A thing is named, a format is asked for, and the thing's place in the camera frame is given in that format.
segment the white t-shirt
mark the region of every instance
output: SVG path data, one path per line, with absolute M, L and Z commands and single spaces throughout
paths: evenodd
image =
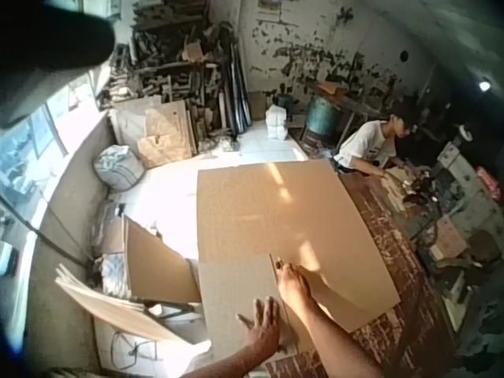
M 350 168 L 352 157 L 361 158 L 369 163 L 378 161 L 385 165 L 388 158 L 396 155 L 394 138 L 385 139 L 381 131 L 380 120 L 366 122 L 348 138 L 339 149 L 334 160 L 345 168 Z

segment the barrel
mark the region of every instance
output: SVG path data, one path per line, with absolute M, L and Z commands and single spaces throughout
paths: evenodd
M 306 114 L 306 127 L 302 141 L 314 147 L 318 142 L 334 144 L 335 131 L 342 116 L 342 110 L 334 107 L 325 98 L 314 98 Z

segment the person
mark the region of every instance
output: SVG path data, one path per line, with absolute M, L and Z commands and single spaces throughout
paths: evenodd
M 285 264 L 278 271 L 278 289 L 287 306 L 305 325 L 329 378 L 383 378 L 378 364 L 319 307 L 299 269 Z M 246 333 L 246 345 L 231 357 L 196 370 L 183 378 L 238 378 L 272 357 L 279 349 L 279 307 L 267 298 L 254 301 L 254 321 L 237 319 Z
M 336 168 L 343 173 L 359 171 L 385 177 L 391 175 L 382 167 L 390 160 L 404 168 L 409 176 L 415 176 L 414 171 L 395 152 L 395 138 L 405 138 L 416 131 L 415 114 L 414 106 L 398 102 L 392 107 L 387 121 L 372 120 L 363 124 L 334 156 Z

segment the wooden workbench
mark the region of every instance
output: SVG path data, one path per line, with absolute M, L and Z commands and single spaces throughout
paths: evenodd
M 441 376 L 450 364 L 453 345 L 424 270 L 408 239 L 370 189 L 370 179 L 359 173 L 341 177 L 401 298 L 396 307 L 354 332 L 352 337 L 382 365 L 387 377 Z M 273 378 L 326 376 L 315 350 L 267 364 L 266 368 Z

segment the white tile floor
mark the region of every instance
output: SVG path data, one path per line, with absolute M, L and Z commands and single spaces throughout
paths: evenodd
M 196 242 L 196 186 L 198 171 L 245 164 L 304 161 L 306 155 L 298 144 L 287 140 L 268 139 L 264 122 L 256 123 L 239 137 L 237 152 L 208 154 L 191 160 L 163 165 L 147 171 L 140 183 L 130 191 L 110 197 L 126 203 L 125 212 L 144 227 L 156 224 L 164 242 L 185 258 L 198 259 Z M 102 367 L 117 370 L 110 361 L 110 344 L 113 329 L 96 321 L 95 332 Z M 114 347 L 114 361 L 126 366 L 134 361 L 128 356 L 132 346 L 145 341 L 128 336 L 129 344 L 118 340 Z M 143 358 L 123 372 L 143 376 L 178 377 L 184 373 L 191 359 L 206 352 L 209 342 L 194 346 L 157 343 L 157 359 L 154 359 L 154 344 L 144 344 L 139 352 Z

